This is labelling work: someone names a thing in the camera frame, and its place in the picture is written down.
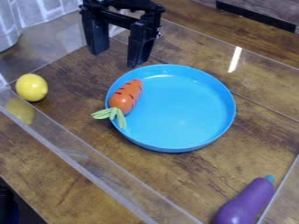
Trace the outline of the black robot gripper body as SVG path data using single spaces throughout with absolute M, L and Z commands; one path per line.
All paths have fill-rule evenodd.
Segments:
M 161 14 L 165 8 L 152 0 L 83 0 L 80 13 L 89 12 L 91 17 L 99 22 L 131 29 L 133 23 L 145 24 L 151 29 L 160 27 Z M 120 13 L 121 10 L 131 12 L 141 11 L 140 18 L 129 17 Z

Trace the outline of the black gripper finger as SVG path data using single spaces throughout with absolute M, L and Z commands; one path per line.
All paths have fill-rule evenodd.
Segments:
M 81 23 L 89 52 L 100 55 L 109 48 L 108 23 L 88 10 L 81 11 Z
M 135 22 L 128 37 L 127 66 L 137 67 L 148 61 L 160 25 Z

